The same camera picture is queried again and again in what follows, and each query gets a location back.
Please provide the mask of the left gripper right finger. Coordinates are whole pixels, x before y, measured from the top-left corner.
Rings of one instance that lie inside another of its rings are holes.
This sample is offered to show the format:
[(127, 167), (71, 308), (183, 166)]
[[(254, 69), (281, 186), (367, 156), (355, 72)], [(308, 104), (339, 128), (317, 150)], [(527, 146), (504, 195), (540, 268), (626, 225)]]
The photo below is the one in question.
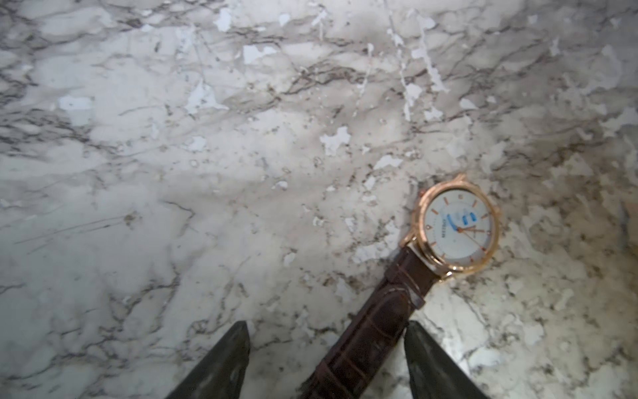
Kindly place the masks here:
[(408, 323), (404, 348), (414, 399), (488, 399), (416, 321)]

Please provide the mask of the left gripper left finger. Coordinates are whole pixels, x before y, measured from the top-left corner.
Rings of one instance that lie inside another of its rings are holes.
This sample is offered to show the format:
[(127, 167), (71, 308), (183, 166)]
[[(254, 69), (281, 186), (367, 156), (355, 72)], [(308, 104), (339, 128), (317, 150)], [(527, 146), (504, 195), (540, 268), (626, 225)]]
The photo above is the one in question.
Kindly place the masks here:
[(250, 349), (247, 323), (236, 322), (166, 398), (239, 398)]

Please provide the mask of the brown strap gold watch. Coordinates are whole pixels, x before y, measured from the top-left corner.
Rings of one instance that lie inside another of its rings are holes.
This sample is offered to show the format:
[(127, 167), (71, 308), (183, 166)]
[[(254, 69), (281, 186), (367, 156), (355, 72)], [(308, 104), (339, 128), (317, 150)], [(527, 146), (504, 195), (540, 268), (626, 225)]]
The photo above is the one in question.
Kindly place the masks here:
[(498, 209), (465, 174), (421, 190), (399, 253), (299, 396), (361, 397), (428, 292), (446, 279), (482, 269), (493, 258), (498, 217)]

